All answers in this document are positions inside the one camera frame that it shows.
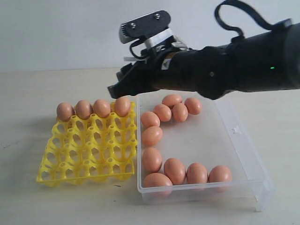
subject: egg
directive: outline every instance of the egg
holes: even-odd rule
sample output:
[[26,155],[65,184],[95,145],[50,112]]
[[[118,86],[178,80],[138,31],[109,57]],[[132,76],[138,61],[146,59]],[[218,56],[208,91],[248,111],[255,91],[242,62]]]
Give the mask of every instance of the egg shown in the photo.
[[75,115],[75,110],[70,103],[62,102],[57,106],[56,113],[59,120],[66,122]]
[[130,107],[131,103],[127,97],[120,97],[114,103],[114,110],[120,117],[126,116],[130,111]]
[[160,121],[167,122],[172,117],[170,108],[164,104],[158,104],[154,107],[153,112],[159,117]]
[[141,122],[146,128],[152,126],[159,127],[160,125],[159,117],[154,112],[150,112],[150,111],[144,112],[141,115]]
[[182,97],[180,95],[171,94],[171,95],[167,95],[166,97],[164,97],[164,99],[162,100],[161,103],[172,109],[174,105],[181,103],[181,102],[182,102]]
[[[208,180],[209,183],[226,182],[232,181],[233,176],[230,169],[226,165],[217,165],[211,170]],[[217,187],[215,188],[215,191],[222,193],[225,192],[227,189],[228,187]]]
[[183,184],[186,179],[184,164],[177,158],[170,158],[164,164],[164,173],[173,184]]
[[142,142],[146,146],[156,145],[163,136],[163,130],[160,127],[149,127],[142,133]]
[[80,100],[75,107],[77,116],[82,120],[87,120],[94,112],[92,105],[89,101]]
[[201,113],[202,105],[201,102],[195,97],[188,97],[184,102],[187,110],[192,115],[198,115]]
[[142,164],[144,165],[145,170],[150,173],[157,173],[160,170],[162,163],[163,159],[156,148],[149,147],[142,154]]
[[112,111],[111,105],[109,104],[109,102],[107,102],[103,99],[96,100],[93,108],[94,108],[95,114],[97,114],[101,118],[108,117]]
[[[161,173],[150,173],[143,180],[144,188],[163,187],[163,186],[172,186],[172,185],[173,184],[172,184],[171,180],[167,176],[165,176]],[[162,192],[158,192],[155,194],[158,196],[161,196],[161,197],[166,197],[170,193],[171,193],[171,190],[170,191],[162,191]]]
[[174,105],[172,109],[174,120],[177,122],[184,122],[188,118],[188,109],[183,103],[178,103]]
[[203,184],[208,182],[208,173],[201,163],[192,163],[187,168],[188,184]]

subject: yellow egg tray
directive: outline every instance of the yellow egg tray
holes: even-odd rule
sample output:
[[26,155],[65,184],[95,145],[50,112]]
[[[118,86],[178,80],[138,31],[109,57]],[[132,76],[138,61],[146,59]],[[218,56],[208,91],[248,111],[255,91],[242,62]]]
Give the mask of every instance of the yellow egg tray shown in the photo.
[[55,187],[66,181],[127,180],[134,173],[137,147],[135,102],[125,117],[111,112],[107,118],[92,114],[88,120],[72,116],[52,128],[36,181]]

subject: white table surface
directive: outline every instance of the white table surface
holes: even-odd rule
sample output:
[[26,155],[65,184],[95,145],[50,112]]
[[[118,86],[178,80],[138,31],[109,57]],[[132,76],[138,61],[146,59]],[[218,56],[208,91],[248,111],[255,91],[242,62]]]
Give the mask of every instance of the white table surface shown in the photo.
[[110,184],[48,188],[35,178],[56,106],[108,98],[116,69],[0,74],[0,224],[300,224],[300,91],[232,93],[276,186],[265,212],[182,202],[143,205],[136,176]]

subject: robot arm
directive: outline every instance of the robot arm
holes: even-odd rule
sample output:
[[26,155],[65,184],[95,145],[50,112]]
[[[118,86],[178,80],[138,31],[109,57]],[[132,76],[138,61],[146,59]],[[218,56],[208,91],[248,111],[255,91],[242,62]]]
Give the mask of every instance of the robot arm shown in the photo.
[[[243,31],[225,24],[219,10],[230,5],[244,10],[269,32],[245,38]],[[249,5],[225,0],[215,10],[218,24],[238,33],[230,44],[193,50],[172,34],[166,11],[148,14],[121,25],[120,40],[130,45],[134,64],[117,73],[108,87],[112,98],[160,89],[197,91],[218,99],[231,91],[255,92],[300,88],[300,23],[284,20],[268,24]],[[144,43],[137,56],[132,48]]]

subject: transparent plastic box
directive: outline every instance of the transparent plastic box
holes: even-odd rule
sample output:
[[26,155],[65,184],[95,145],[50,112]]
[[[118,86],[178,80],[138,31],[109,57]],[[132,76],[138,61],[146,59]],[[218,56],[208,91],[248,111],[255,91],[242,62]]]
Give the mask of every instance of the transparent plastic box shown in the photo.
[[[217,165],[226,165],[232,171],[231,182],[207,184],[183,184],[171,187],[143,187],[147,175],[142,165],[142,154],[145,149],[141,142],[144,128],[140,115],[152,111],[161,103],[163,97],[178,93],[185,100],[195,97],[202,103],[200,115],[190,115],[183,123],[173,119],[162,122],[163,137],[155,146],[161,153],[164,162],[168,158],[178,158],[186,169],[193,162],[200,162],[208,170]],[[274,195],[275,189],[269,175],[253,146],[249,135],[233,110],[226,97],[212,101],[193,92],[157,91],[139,95],[137,99],[138,151],[137,151],[137,188],[145,203],[165,204],[194,200],[253,199],[251,205],[256,211],[263,211]],[[216,188],[228,187],[223,193]],[[160,192],[172,191],[162,197]]]

